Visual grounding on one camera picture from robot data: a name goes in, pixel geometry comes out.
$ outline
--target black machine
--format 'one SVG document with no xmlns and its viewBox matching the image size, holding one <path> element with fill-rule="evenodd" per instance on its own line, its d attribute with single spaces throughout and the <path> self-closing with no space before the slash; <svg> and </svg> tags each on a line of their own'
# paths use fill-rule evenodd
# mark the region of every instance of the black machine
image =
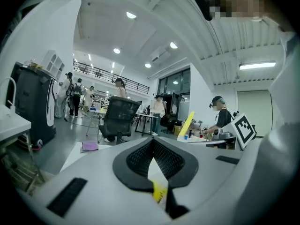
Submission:
<svg viewBox="0 0 300 225">
<path fill-rule="evenodd" d="M 31 122 L 31 142 L 40 147 L 56 134 L 53 86 L 58 84 L 57 79 L 45 70 L 23 67 L 21 63 L 15 64 L 11 77 L 16 82 L 15 111 Z"/>
</svg>

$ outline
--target ceiling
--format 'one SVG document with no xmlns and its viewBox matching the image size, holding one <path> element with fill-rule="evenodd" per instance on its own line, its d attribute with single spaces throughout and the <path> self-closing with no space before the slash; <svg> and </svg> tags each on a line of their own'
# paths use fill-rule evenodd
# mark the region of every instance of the ceiling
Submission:
<svg viewBox="0 0 300 225">
<path fill-rule="evenodd" d="M 126 11 L 135 14 L 129 19 Z M 193 64 L 213 85 L 275 79 L 283 48 L 272 21 L 203 18 L 194 0 L 82 0 L 74 49 L 118 62 L 149 78 Z M 178 49 L 170 48 L 174 42 Z M 115 54 L 113 48 L 119 48 Z M 161 55 L 152 62 L 153 53 Z M 265 69 L 239 71 L 239 64 L 276 61 Z"/>
<path fill-rule="evenodd" d="M 73 50 L 73 54 L 74 54 L 73 59 L 76 59 L 80 63 L 84 63 L 89 66 L 92 64 L 94 68 L 100 68 L 109 72 L 111 72 L 112 70 L 113 73 L 117 75 L 120 75 L 124 68 L 123 65 L 117 62 L 115 62 L 114 67 L 112 67 L 113 62 L 111 60 L 100 57 L 98 55 L 94 55 L 92 53 L 90 54 L 91 60 L 89 59 L 89 55 L 86 52 Z"/>
</svg>

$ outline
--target woman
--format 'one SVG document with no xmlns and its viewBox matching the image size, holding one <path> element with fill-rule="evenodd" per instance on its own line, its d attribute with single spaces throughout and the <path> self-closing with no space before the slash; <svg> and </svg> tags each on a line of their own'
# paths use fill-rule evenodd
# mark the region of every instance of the woman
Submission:
<svg viewBox="0 0 300 225">
<path fill-rule="evenodd" d="M 165 107 L 163 104 L 162 96 L 163 95 L 156 95 L 156 97 L 155 97 L 156 100 L 150 106 L 150 112 L 154 113 L 153 114 L 154 117 L 157 117 L 157 118 L 154 118 L 153 124 L 152 124 L 152 135 L 153 136 L 158 135 L 158 131 L 160 128 L 160 120 L 165 115 Z"/>
<path fill-rule="evenodd" d="M 84 108 L 83 108 L 83 111 L 84 111 L 84 115 L 87 116 L 88 115 L 88 110 L 89 110 L 89 107 L 91 106 L 91 98 L 92 97 L 95 97 L 94 96 L 94 86 L 91 86 L 90 89 L 86 90 L 85 92 L 85 95 L 83 97 L 83 100 L 84 100 Z"/>
<path fill-rule="evenodd" d="M 121 78 L 117 78 L 115 81 L 116 87 L 118 88 L 118 97 L 127 98 L 127 93 L 125 89 L 125 83 Z"/>
<path fill-rule="evenodd" d="M 56 118 L 61 118 L 63 115 L 63 109 L 66 104 L 67 95 L 66 92 L 69 88 L 69 86 L 72 84 L 72 76 L 73 74 L 70 72 L 67 75 L 67 78 L 63 82 L 60 92 L 57 96 L 56 102 L 55 102 L 55 109 L 54 109 L 54 116 Z"/>
</svg>

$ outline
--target railing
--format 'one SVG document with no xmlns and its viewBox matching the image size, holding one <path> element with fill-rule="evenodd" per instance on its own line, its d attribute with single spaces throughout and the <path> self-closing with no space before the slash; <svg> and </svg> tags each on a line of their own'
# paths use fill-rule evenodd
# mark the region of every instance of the railing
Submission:
<svg viewBox="0 0 300 225">
<path fill-rule="evenodd" d="M 99 69 L 97 67 L 92 67 L 90 65 L 80 63 L 80 62 L 75 62 L 75 61 L 73 62 L 73 65 L 74 65 L 74 71 L 76 72 L 91 75 L 97 77 L 99 80 L 110 81 L 111 83 L 114 83 L 114 81 L 118 77 L 120 77 L 125 83 L 125 88 L 131 88 L 133 90 L 137 90 L 147 94 L 149 92 L 149 87 L 142 85 L 138 82 L 132 81 L 130 79 L 127 79 L 125 77 L 116 75 L 114 73 L 110 73 L 108 71 Z"/>
</svg>

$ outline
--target yellow board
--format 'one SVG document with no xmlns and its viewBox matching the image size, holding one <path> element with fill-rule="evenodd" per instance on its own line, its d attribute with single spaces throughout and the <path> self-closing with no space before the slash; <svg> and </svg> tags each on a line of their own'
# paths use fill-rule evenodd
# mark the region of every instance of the yellow board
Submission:
<svg viewBox="0 0 300 225">
<path fill-rule="evenodd" d="M 154 188 L 153 197 L 155 201 L 159 203 L 161 199 L 166 196 L 168 189 L 154 180 L 152 180 L 152 182 Z"/>
<path fill-rule="evenodd" d="M 184 123 L 184 125 L 183 125 L 183 127 L 182 127 L 182 129 L 181 129 L 181 131 L 179 133 L 179 136 L 184 136 L 186 134 L 186 132 L 187 132 L 187 130 L 189 128 L 189 125 L 191 125 L 191 122 L 193 120 L 194 114 L 195 114 L 194 111 L 192 111 L 190 113 L 190 115 L 188 116 L 186 122 Z"/>
</svg>

